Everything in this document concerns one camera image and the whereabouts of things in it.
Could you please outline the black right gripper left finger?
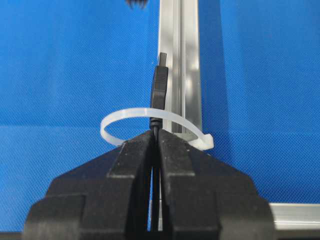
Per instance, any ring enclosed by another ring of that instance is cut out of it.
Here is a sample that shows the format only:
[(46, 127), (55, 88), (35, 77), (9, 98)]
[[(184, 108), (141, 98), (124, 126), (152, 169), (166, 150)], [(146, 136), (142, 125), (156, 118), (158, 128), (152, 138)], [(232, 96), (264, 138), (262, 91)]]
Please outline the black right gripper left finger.
[(148, 130), (56, 177), (30, 208), (23, 239), (144, 239), (154, 144)]

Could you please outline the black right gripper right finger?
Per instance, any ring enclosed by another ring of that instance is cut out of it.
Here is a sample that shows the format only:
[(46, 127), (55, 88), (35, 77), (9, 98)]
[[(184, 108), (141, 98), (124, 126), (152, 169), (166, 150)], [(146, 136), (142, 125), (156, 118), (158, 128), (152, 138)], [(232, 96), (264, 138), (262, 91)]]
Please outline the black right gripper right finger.
[(161, 130), (163, 231), (171, 240), (273, 240), (274, 218), (253, 180)]

